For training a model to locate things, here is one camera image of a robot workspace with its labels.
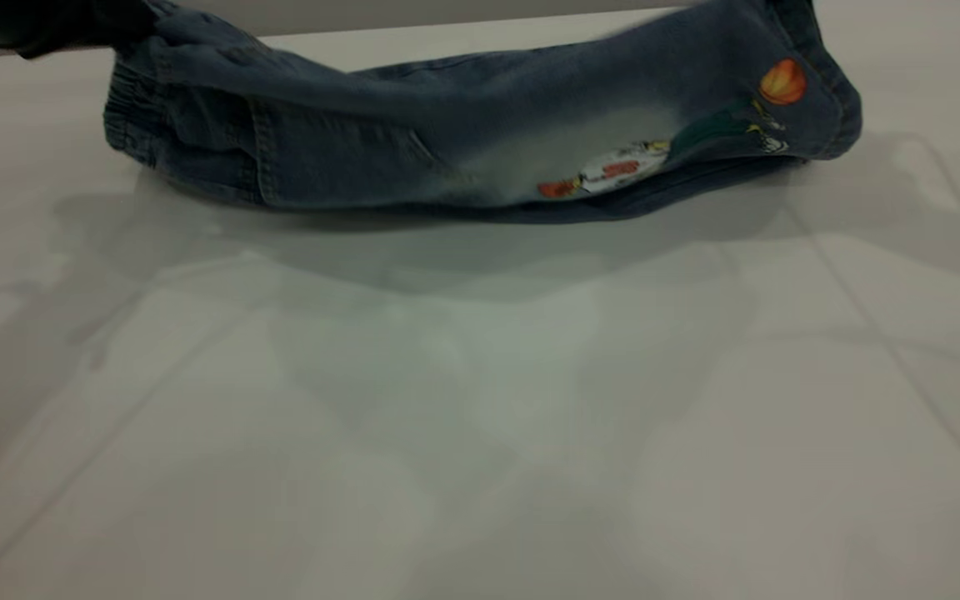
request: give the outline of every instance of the white table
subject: white table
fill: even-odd
[[[0,57],[0,600],[960,600],[960,2],[820,17],[850,155],[575,227],[180,197]]]

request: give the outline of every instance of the faded denim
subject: faded denim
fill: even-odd
[[[810,0],[712,0],[595,42],[351,73],[152,7],[157,33],[117,47],[107,140],[235,204],[624,219],[835,158],[861,132]]]

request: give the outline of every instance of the orange patch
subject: orange patch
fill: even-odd
[[[606,167],[602,167],[602,175],[605,175],[606,178],[616,178],[618,175],[632,175],[636,171],[639,171],[638,160],[626,160],[624,162],[607,164]]]
[[[580,188],[579,179],[568,179],[565,182],[540,183],[540,193],[544,198],[565,198]]]
[[[784,58],[762,77],[759,91],[773,105],[793,105],[807,94],[807,74],[792,58]]]

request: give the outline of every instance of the embroidered patch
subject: embroidered patch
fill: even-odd
[[[793,58],[784,58],[762,77],[758,94],[770,105],[785,107],[803,99],[807,92],[807,75]],[[774,137],[786,127],[773,118],[755,97],[748,97],[709,117],[691,122],[672,141],[637,142],[605,153],[590,161],[577,175],[561,182],[540,183],[538,192],[544,198],[561,200],[577,193],[608,193],[650,178],[659,173],[669,161],[677,159],[690,149],[717,138],[736,136],[757,137],[764,153],[788,151],[788,142]]]
[[[572,179],[563,182],[540,183],[538,190],[544,198],[568,198],[585,193],[606,193],[648,178],[662,170],[669,157],[669,142],[636,142],[595,158]]]

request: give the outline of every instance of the wall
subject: wall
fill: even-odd
[[[258,35],[671,7],[690,0],[179,0]]]

